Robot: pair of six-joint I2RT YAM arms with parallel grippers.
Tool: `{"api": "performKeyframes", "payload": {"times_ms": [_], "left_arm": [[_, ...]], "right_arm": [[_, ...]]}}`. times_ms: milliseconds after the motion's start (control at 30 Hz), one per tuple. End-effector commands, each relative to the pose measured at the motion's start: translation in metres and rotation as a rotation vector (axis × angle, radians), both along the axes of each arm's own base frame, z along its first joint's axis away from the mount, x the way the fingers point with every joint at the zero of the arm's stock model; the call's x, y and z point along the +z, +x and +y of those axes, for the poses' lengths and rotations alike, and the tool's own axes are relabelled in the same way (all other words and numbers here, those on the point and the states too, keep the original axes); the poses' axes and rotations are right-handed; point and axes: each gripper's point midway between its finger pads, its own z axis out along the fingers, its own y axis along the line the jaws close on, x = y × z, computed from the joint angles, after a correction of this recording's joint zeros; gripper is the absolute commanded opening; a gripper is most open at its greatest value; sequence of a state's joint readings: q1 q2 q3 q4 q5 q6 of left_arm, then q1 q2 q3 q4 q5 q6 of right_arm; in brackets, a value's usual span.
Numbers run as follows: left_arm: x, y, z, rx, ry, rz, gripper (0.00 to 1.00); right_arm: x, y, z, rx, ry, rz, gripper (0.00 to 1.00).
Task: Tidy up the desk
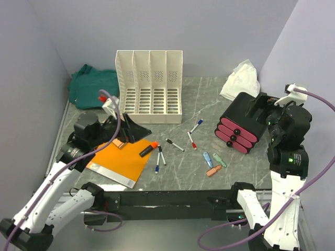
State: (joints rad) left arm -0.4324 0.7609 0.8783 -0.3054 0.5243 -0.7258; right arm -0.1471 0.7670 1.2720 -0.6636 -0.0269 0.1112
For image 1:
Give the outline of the black drawer organizer box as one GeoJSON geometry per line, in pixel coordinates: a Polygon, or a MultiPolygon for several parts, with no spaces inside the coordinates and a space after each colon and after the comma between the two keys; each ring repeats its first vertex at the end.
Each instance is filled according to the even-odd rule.
{"type": "Polygon", "coordinates": [[[256,120],[257,116],[261,114],[261,110],[258,110],[253,117],[245,115],[250,101],[253,99],[254,97],[245,92],[239,93],[221,115],[214,130],[216,137],[223,140],[226,146],[243,154],[250,152],[266,129],[265,125],[256,120]]]}

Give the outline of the black cap whiteboard marker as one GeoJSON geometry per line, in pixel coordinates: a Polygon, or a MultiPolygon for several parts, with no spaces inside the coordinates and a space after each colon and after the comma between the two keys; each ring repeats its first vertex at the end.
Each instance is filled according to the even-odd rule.
{"type": "Polygon", "coordinates": [[[174,143],[172,140],[170,140],[170,139],[168,139],[168,138],[166,138],[165,140],[166,140],[169,144],[171,144],[171,145],[173,145],[174,147],[176,147],[177,149],[181,150],[182,152],[185,151],[182,147],[180,147],[179,145],[177,145],[176,143],[174,143]]]}

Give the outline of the blue cap whiteboard marker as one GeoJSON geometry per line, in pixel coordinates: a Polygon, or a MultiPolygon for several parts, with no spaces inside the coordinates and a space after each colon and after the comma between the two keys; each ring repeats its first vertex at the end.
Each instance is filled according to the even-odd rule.
{"type": "Polygon", "coordinates": [[[159,173],[160,158],[161,158],[161,153],[160,153],[160,151],[158,151],[157,162],[156,162],[156,166],[155,166],[155,174],[159,173]]]}

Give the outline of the red cap whiteboard marker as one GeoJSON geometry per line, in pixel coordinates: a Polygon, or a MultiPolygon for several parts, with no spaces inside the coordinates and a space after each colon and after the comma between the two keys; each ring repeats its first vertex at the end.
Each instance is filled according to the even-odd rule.
{"type": "Polygon", "coordinates": [[[196,146],[196,144],[195,144],[195,142],[194,142],[194,140],[193,140],[193,138],[192,138],[192,136],[191,136],[191,133],[190,133],[189,131],[187,131],[187,135],[188,135],[188,137],[189,137],[189,139],[190,139],[190,142],[191,142],[191,144],[192,144],[193,149],[194,149],[194,150],[197,150],[197,146],[196,146]]]}

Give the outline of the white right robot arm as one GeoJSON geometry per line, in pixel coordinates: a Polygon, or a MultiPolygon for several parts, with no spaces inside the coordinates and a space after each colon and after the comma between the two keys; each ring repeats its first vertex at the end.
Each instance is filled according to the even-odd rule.
{"type": "Polygon", "coordinates": [[[266,215],[256,191],[243,184],[229,196],[234,208],[242,208],[248,220],[250,250],[299,250],[298,215],[300,198],[295,193],[304,186],[309,157],[302,142],[310,129],[311,114],[303,101],[259,95],[251,101],[246,115],[262,111],[257,121],[267,126],[271,141],[267,150],[272,180],[270,214],[266,215]]]}

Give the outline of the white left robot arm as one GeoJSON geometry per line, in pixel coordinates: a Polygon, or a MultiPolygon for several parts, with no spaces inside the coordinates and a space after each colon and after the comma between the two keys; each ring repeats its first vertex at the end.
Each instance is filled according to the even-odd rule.
{"type": "Polygon", "coordinates": [[[55,235],[83,211],[103,209],[104,190],[87,182],[66,202],[57,206],[65,189],[77,179],[95,154],[114,139],[136,143],[151,134],[128,114],[109,116],[100,122],[95,113],[78,117],[74,131],[60,149],[56,162],[29,202],[11,219],[1,220],[1,233],[21,250],[47,250],[55,235]]]}

